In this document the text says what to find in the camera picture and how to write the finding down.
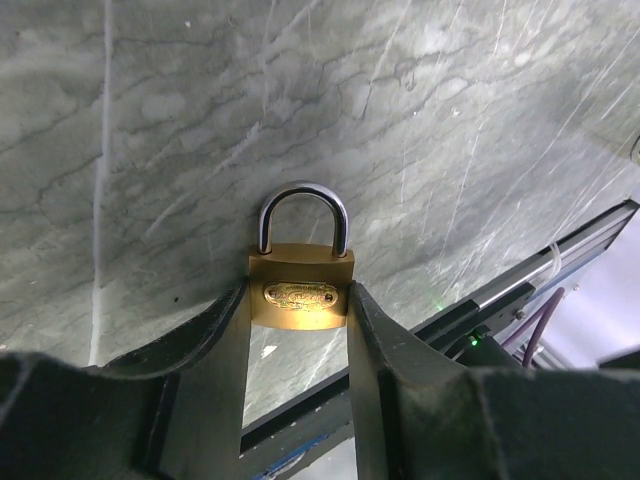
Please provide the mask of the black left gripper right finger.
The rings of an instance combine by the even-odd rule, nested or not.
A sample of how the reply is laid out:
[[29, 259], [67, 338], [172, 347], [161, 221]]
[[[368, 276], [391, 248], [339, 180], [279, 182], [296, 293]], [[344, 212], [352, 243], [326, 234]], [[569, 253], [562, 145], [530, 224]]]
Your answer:
[[349, 387], [362, 479], [635, 479], [633, 370], [467, 368], [350, 289]]

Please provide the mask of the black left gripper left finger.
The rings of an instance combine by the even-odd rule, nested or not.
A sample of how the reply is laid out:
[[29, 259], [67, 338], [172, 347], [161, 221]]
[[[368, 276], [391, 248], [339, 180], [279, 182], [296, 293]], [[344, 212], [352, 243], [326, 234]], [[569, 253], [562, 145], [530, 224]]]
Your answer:
[[102, 367], [1, 356], [5, 479], [233, 479], [250, 344], [246, 283]]

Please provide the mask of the brass padlock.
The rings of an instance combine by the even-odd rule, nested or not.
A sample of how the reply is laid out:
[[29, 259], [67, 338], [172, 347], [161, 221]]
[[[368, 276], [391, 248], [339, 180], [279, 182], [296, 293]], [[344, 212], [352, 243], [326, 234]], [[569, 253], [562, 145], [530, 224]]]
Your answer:
[[[330, 246], [271, 240], [274, 212], [281, 201], [308, 195], [327, 205], [334, 218]], [[248, 258], [252, 322], [283, 330], [317, 331], [346, 324], [355, 256], [348, 248], [349, 218], [331, 189], [310, 181], [287, 183], [263, 202], [257, 245]]]

